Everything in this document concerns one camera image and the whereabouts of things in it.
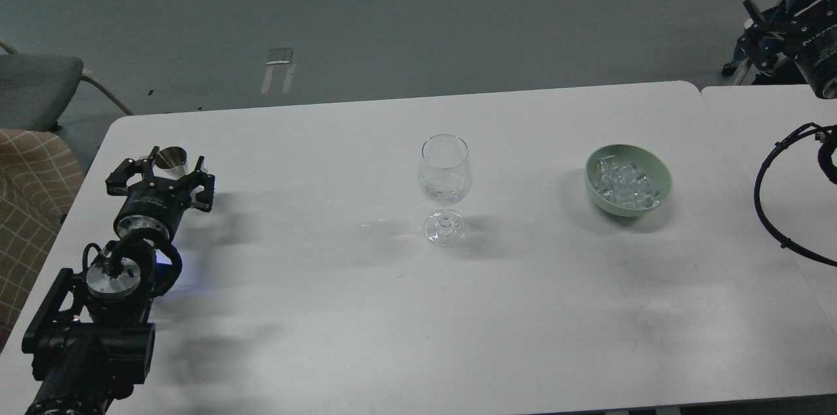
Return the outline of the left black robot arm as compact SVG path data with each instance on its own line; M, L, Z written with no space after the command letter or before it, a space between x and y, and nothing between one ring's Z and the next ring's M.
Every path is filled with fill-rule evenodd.
M177 283L183 260L173 243L186 210L210 212L215 177L204 157L186 170L180 149L127 158L105 185L125 199L116 239L90 243L81 270L60 269L24 332L40 382L29 414L105 414L149 374L156 326L150 309Z

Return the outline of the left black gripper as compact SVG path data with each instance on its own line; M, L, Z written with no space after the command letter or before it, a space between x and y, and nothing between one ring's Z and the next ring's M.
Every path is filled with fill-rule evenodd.
M138 229L153 229L171 242L186 209L213 209L215 177L204 168L205 156L197 157L191 171L185 164L177 167L180 176L170 182L154 174L159 153L160 147L155 146L144 158L123 159L105 180L108 195L126 198L113 223L118 237Z

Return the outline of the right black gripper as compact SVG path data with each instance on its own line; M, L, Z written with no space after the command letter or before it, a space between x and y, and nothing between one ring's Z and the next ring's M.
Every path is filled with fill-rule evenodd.
M798 36L794 63L820 99L836 96L835 0L784 0L762 11L753 0L743 6L751 24L743 50L754 69L773 71L783 60L786 37Z

